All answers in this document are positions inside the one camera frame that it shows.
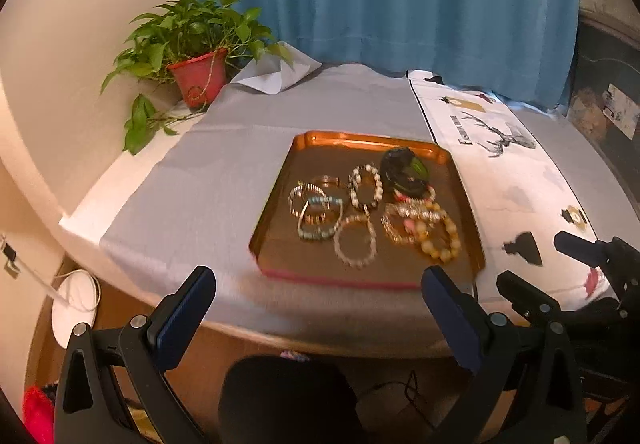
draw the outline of red flower pot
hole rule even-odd
[[[226,48],[204,54],[199,58],[170,64],[182,98],[190,108],[210,104],[226,84]]]

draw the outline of red cloth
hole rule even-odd
[[[22,419],[38,444],[54,444],[53,412],[53,403],[37,386],[31,386],[24,392]]]

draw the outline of pink bead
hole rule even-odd
[[[411,218],[405,218],[402,223],[404,224],[405,231],[415,233],[415,222]]]

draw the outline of brown rectangular tray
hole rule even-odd
[[[409,147],[424,162],[430,172],[430,183],[436,189],[436,201],[458,226],[462,250],[443,268],[458,286],[472,284],[478,271],[484,268],[484,253],[451,154],[429,142],[334,131],[308,131],[294,137],[249,243],[260,271],[266,276],[304,283],[381,289],[420,288],[422,272],[434,262],[419,247],[396,245],[386,236],[380,222],[384,203],[392,200],[386,193],[384,203],[371,214],[378,255],[372,264],[363,268],[352,268],[341,262],[334,253],[332,240],[300,240],[298,221],[289,211],[289,191],[298,181],[309,182],[318,175],[331,175],[346,182],[354,167],[366,163],[380,167],[382,154],[398,146]],[[346,191],[335,187],[325,191],[346,201],[345,215],[354,213]],[[367,250],[367,232],[362,226],[349,228],[341,242],[346,254],[363,257]]]

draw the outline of potted plant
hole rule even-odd
[[[160,128],[203,113],[222,87],[251,59],[269,52],[290,61],[286,47],[278,44],[271,29],[260,24],[260,8],[239,13],[232,5],[240,0],[180,0],[158,5],[164,14],[144,13],[131,21],[143,21],[125,42],[132,43],[113,61],[100,93],[118,74],[158,83],[177,82],[191,113],[174,117],[158,113],[144,94],[133,101],[125,123],[124,149],[139,152]]]

